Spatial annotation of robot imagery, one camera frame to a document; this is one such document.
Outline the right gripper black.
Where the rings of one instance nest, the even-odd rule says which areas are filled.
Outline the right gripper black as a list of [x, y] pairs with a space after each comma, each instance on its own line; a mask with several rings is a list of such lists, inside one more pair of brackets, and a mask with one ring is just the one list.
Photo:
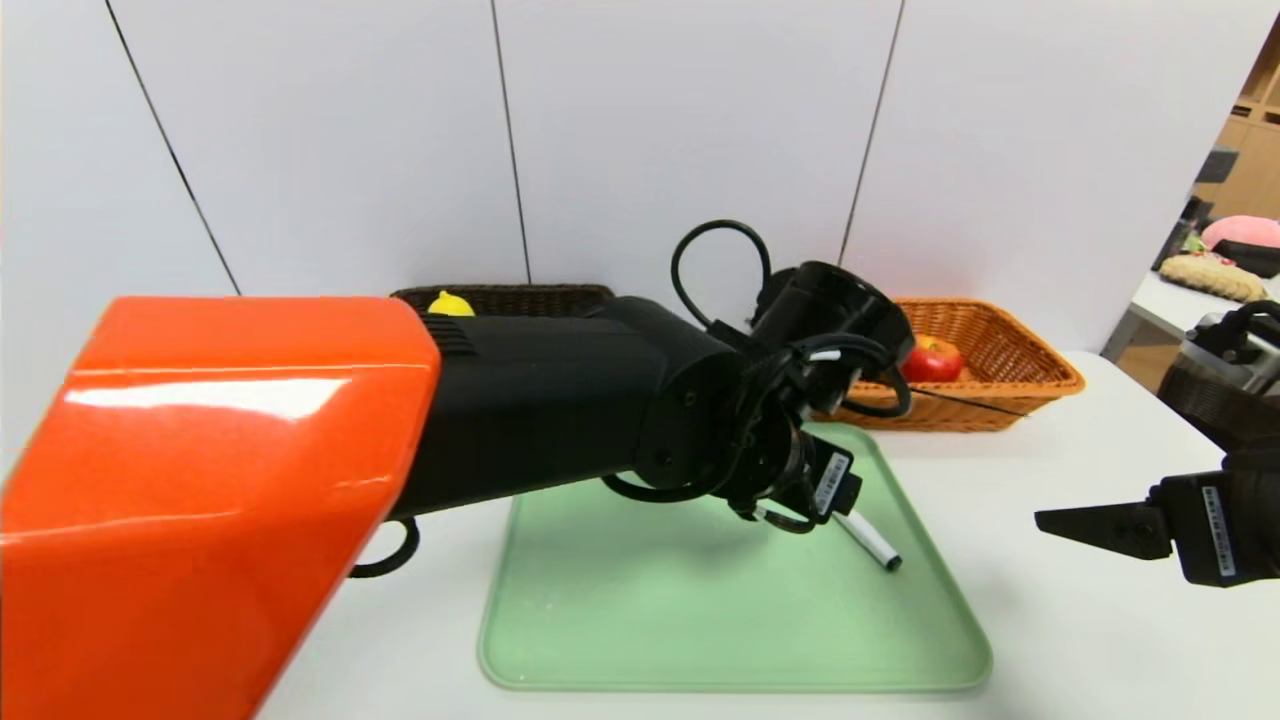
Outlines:
[[1042, 510], [1034, 519], [1043, 533], [1144, 561], [1172, 556], [1174, 543], [1185, 580], [1196, 585], [1279, 578], [1276, 471], [1167, 477], [1158, 503], [1162, 509], [1143, 501]]

